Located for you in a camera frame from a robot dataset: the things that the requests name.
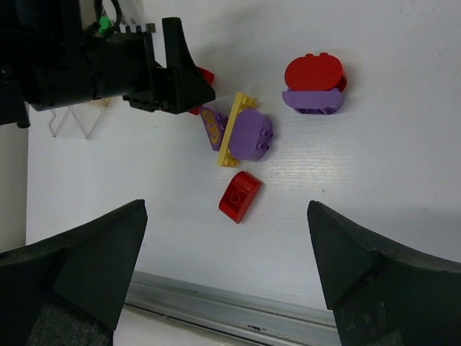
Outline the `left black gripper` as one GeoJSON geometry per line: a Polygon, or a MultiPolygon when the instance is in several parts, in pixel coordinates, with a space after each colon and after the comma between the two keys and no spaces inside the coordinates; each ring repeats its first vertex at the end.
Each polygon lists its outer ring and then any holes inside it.
{"type": "Polygon", "coordinates": [[[121,96],[130,106],[171,114],[215,100],[195,65],[178,17],[162,19],[166,66],[153,57],[153,24],[101,30],[102,1],[1,2],[1,124],[30,125],[37,111],[121,96]]]}

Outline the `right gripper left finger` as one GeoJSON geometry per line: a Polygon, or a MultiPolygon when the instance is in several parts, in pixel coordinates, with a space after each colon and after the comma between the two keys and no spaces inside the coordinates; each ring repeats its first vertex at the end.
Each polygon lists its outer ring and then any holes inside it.
{"type": "Polygon", "coordinates": [[[112,345],[147,221],[134,200],[1,253],[1,344],[112,345]]]}

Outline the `red rounded lego block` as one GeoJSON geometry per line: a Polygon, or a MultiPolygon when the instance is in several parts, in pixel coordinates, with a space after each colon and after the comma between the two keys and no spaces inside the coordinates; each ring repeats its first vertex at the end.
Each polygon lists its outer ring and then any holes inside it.
{"type": "Polygon", "coordinates": [[[308,53],[290,62],[285,69],[285,83],[291,91],[343,92],[347,77],[341,61],[328,53],[308,53]]]}

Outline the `red curved lego brick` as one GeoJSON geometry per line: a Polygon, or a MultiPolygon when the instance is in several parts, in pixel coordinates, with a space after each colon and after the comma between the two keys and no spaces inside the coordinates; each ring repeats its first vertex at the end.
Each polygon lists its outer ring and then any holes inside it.
{"type": "Polygon", "coordinates": [[[262,185],[254,175],[240,171],[229,182],[218,204],[219,210],[235,223],[242,222],[262,185]]]}

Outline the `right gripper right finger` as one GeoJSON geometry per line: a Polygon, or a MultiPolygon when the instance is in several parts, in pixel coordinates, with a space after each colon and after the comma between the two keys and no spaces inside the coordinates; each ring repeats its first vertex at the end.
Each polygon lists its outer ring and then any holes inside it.
{"type": "Polygon", "coordinates": [[[460,344],[460,263],[399,244],[318,201],[307,217],[342,345],[460,344]]]}

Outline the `purple curved lego base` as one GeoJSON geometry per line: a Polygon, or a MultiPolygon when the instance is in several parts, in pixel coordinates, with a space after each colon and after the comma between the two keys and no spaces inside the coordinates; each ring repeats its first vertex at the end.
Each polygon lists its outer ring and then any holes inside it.
{"type": "Polygon", "coordinates": [[[303,115],[332,115],[344,104],[344,95],[334,88],[329,91],[292,91],[282,93],[288,107],[303,115]]]}

